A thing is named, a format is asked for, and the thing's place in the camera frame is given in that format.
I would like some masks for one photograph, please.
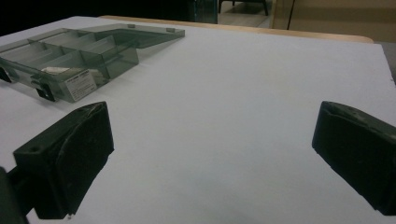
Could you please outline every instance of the sticker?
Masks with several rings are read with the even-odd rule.
[[[85,70],[76,76],[70,77],[64,84],[66,84],[67,89],[75,101],[80,100],[97,89],[90,70]]]

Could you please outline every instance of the clear plastic box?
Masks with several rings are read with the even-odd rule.
[[[0,47],[0,78],[74,103],[139,64],[136,49],[181,38],[184,30],[112,24],[57,29]]]

